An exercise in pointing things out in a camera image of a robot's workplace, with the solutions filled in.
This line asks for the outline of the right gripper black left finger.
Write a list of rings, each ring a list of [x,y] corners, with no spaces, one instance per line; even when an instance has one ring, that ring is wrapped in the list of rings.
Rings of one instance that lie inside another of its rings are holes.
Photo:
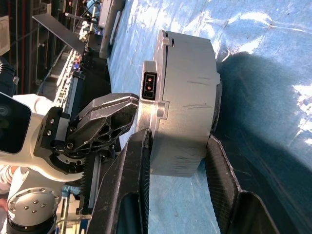
[[[87,234],[148,234],[151,136],[132,134],[104,174]]]

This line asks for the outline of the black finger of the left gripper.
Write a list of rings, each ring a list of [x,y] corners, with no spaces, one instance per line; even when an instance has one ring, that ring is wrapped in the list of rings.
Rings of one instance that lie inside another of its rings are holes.
[[[110,93],[92,100],[69,125],[65,150],[91,153],[114,143],[134,122],[139,97],[132,93]]]

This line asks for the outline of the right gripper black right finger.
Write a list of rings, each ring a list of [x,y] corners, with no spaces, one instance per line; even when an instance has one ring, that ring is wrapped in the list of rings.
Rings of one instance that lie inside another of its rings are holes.
[[[210,136],[205,167],[221,234],[280,234],[259,196],[248,161],[231,140]]]

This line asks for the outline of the grey round motor housing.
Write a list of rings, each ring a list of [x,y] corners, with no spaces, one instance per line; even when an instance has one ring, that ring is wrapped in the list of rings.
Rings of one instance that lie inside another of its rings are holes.
[[[161,30],[154,60],[151,173],[191,177],[218,118],[222,85],[215,52],[209,39]]]

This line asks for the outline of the grey flat tray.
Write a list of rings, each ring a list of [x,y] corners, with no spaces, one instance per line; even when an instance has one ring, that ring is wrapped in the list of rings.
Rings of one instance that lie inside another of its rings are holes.
[[[118,28],[126,0],[102,0],[98,25],[102,29],[99,57],[107,59],[112,51],[115,32]]]

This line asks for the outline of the dark flat panel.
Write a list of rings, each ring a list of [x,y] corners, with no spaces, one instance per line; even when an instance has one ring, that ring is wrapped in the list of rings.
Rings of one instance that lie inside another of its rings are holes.
[[[80,55],[84,54],[85,44],[53,16],[49,14],[39,14],[32,16],[32,18]]]

